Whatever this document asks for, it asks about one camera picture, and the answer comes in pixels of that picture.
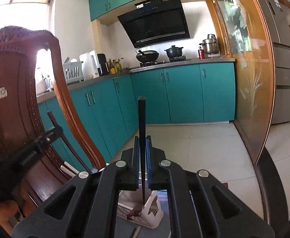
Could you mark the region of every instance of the black air fryer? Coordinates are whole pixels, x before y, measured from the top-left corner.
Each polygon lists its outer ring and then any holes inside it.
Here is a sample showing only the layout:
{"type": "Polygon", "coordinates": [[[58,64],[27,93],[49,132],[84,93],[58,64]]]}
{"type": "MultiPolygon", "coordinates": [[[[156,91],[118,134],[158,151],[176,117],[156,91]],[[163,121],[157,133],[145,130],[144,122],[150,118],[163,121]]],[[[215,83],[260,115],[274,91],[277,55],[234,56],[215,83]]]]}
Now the black air fryer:
{"type": "Polygon", "coordinates": [[[98,68],[99,75],[109,75],[105,54],[98,54],[97,56],[100,64],[100,68],[98,68]]]}

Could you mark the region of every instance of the triangular cutout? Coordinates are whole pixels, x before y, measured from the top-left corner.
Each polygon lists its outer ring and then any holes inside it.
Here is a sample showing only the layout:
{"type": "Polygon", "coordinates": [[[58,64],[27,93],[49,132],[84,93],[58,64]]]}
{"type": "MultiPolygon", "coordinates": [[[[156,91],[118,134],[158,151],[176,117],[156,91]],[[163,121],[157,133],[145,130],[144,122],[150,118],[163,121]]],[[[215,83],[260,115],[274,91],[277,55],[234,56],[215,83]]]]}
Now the triangular cutout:
{"type": "Polygon", "coordinates": [[[224,219],[232,218],[240,213],[238,206],[230,200],[218,187],[213,186],[211,188],[215,199],[219,205],[222,216],[224,219]]]}
{"type": "Polygon", "coordinates": [[[63,219],[74,192],[75,187],[69,187],[44,209],[44,213],[58,220],[63,219]]]}

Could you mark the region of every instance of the black pot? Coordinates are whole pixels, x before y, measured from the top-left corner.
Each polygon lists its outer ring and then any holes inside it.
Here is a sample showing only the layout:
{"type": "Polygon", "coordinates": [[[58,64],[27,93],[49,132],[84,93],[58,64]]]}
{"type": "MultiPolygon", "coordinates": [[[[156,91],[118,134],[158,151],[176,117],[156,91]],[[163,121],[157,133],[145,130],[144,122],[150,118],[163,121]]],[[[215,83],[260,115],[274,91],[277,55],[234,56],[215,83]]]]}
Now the black pot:
{"type": "Polygon", "coordinates": [[[171,48],[168,48],[165,51],[170,59],[183,56],[183,47],[171,46],[171,48]]]}
{"type": "Polygon", "coordinates": [[[159,56],[159,52],[154,50],[148,50],[142,52],[141,50],[138,50],[138,54],[136,55],[136,59],[140,62],[154,62],[157,60],[159,56]]]}

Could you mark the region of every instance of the red can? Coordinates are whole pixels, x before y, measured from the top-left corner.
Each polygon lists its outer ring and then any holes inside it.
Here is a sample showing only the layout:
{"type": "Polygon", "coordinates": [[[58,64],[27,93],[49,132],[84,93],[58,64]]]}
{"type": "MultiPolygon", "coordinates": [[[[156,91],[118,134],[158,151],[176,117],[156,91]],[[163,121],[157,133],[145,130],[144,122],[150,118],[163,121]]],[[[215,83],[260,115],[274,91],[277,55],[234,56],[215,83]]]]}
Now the red can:
{"type": "Polygon", "coordinates": [[[204,59],[204,52],[203,52],[203,49],[201,47],[199,47],[198,55],[199,55],[199,59],[204,59]]]}

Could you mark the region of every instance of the refrigerator drawer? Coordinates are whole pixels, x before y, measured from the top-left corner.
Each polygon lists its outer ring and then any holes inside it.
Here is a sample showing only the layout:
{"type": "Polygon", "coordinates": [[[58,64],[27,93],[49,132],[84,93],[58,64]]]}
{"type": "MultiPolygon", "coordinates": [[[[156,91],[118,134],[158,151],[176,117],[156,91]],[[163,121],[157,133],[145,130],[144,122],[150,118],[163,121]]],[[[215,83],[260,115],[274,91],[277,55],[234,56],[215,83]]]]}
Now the refrigerator drawer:
{"type": "Polygon", "coordinates": [[[276,89],[271,124],[290,121],[290,89],[276,89]]]}
{"type": "Polygon", "coordinates": [[[275,68],[276,86],[290,86],[290,69],[275,68]]]}
{"type": "Polygon", "coordinates": [[[290,48],[274,44],[275,67],[290,69],[290,48]]]}

